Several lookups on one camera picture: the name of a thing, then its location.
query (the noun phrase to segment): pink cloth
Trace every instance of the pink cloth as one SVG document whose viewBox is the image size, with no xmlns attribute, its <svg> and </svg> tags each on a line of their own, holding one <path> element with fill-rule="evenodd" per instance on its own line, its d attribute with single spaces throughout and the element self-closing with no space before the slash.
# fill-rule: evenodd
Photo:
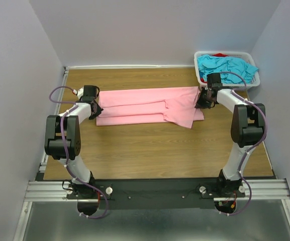
<svg viewBox="0 0 290 241">
<path fill-rule="evenodd" d="M 191 128 L 193 121 L 204 120 L 195 109 L 198 87 L 114 90 L 100 92 L 104 109 L 97 126 L 173 122 Z"/>
</svg>

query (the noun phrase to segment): blue cloth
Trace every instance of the blue cloth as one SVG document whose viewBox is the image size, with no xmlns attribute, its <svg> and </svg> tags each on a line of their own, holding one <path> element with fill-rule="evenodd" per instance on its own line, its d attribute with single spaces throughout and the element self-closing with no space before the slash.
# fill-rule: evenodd
<svg viewBox="0 0 290 241">
<path fill-rule="evenodd" d="M 243 77 L 246 83 L 251 83 L 258 68 L 246 63 L 243 59 L 235 57 L 215 57 L 208 54 L 197 58 L 201 77 L 207 81 L 207 75 L 230 71 Z M 221 74 L 224 84 L 243 84 L 242 80 L 234 74 Z"/>
</svg>

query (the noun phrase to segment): dark gray panel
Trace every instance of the dark gray panel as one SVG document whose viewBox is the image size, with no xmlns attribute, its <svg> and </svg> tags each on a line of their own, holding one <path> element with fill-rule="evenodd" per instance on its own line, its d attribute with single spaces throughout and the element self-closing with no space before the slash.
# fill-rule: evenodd
<svg viewBox="0 0 290 241">
<path fill-rule="evenodd" d="M 210 209 L 113 210 L 106 218 L 78 216 L 76 203 L 34 203 L 25 240 L 192 241 L 290 240 L 281 201 L 252 201 L 237 216 Z"/>
</svg>

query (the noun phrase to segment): white laundry basket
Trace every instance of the white laundry basket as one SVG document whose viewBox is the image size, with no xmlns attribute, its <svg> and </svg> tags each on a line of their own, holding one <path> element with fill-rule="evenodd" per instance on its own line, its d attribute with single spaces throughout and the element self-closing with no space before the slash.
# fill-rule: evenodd
<svg viewBox="0 0 290 241">
<path fill-rule="evenodd" d="M 225 54 L 225 55 L 228 55 L 228 56 L 231 56 L 231 57 L 241 58 L 245 62 L 255 66 L 255 63 L 254 63 L 254 60 L 252 59 L 252 56 L 250 54 L 248 54 L 248 53 L 245 53 L 245 52 L 197 51 L 194 54 L 194 64 L 195 64 L 196 77 L 197 77 L 201 87 L 206 87 L 207 83 L 204 83 L 204 82 L 201 81 L 199 64 L 198 64 L 197 58 L 202 56 L 202 55 L 205 55 L 205 54 L 214 55 L 214 54 L 218 54 L 218 53 L 222 53 L 222 54 Z M 249 89 L 251 87 L 258 86 L 259 84 L 260 84 L 260 76 L 259 76 L 259 73 L 256 72 L 254 77 L 253 77 L 253 79 L 251 80 L 251 83 L 248 83 L 246 86 L 247 86 L 247 89 Z M 233 87 L 233 88 L 242 88 L 242 89 L 244 88 L 244 84 L 223 84 L 223 86 Z"/>
</svg>

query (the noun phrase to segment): wooden table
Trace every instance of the wooden table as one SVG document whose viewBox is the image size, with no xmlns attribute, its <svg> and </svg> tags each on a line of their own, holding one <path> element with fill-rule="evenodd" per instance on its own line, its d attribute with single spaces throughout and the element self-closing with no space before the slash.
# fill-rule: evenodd
<svg viewBox="0 0 290 241">
<path fill-rule="evenodd" d="M 70 70 L 67 86 L 100 90 L 197 86 L 193 68 Z M 76 100 L 65 90 L 63 100 Z M 62 104 L 60 112 L 70 108 Z M 80 126 L 81 156 L 97 179 L 216 177 L 232 149 L 232 114 L 222 105 L 203 110 L 205 120 L 192 129 L 173 123 L 97 127 L 95 120 Z M 245 176 L 272 176 L 263 145 L 246 165 Z M 49 157 L 44 179 L 69 179 L 64 167 Z"/>
</svg>

